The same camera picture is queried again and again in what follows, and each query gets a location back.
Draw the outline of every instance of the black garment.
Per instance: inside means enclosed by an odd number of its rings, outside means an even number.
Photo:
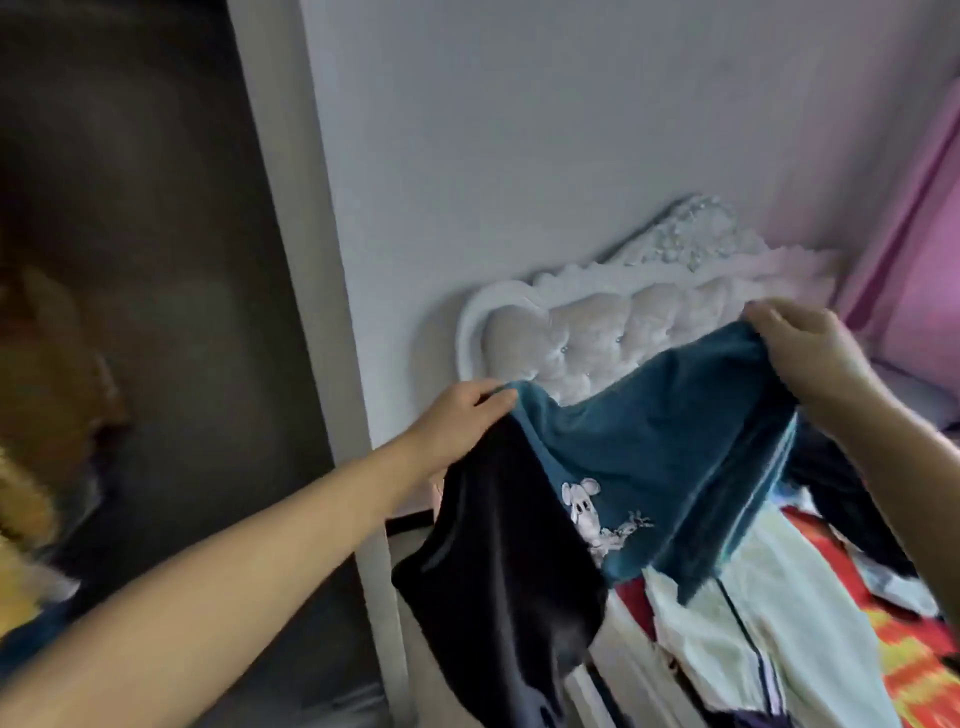
[[[488,728],[564,725],[607,585],[512,417],[447,471],[423,547],[394,569],[447,684]]]
[[[784,476],[806,486],[824,520],[867,556],[901,576],[917,575],[856,468],[829,437],[808,422],[801,421]]]

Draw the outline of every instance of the orange fabric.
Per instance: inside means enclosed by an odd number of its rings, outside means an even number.
[[[909,728],[960,728],[960,678],[938,657],[956,651],[945,624],[922,619],[867,591],[844,547],[819,519],[785,509],[787,518],[817,547],[880,640],[883,681],[897,715]]]

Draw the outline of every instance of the left hand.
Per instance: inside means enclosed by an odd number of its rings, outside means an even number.
[[[504,389],[480,402],[503,383],[462,381],[447,387],[404,436],[415,443],[427,473],[446,468],[476,445],[483,434],[516,404],[516,389]]]

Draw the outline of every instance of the pink curtain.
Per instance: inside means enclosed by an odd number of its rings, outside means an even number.
[[[960,398],[960,83],[835,308],[875,358]]]

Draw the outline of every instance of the cartoon print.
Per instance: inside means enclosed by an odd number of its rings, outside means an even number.
[[[654,524],[650,519],[641,516],[639,511],[635,511],[630,513],[630,518],[615,530],[604,528],[600,525],[600,516],[590,499],[598,493],[600,493],[600,483],[591,477],[586,477],[572,485],[564,483],[561,489],[564,504],[570,506],[570,518],[584,541],[589,544],[593,562],[599,567],[607,554],[623,548],[627,537],[635,533],[638,528],[653,528]]]

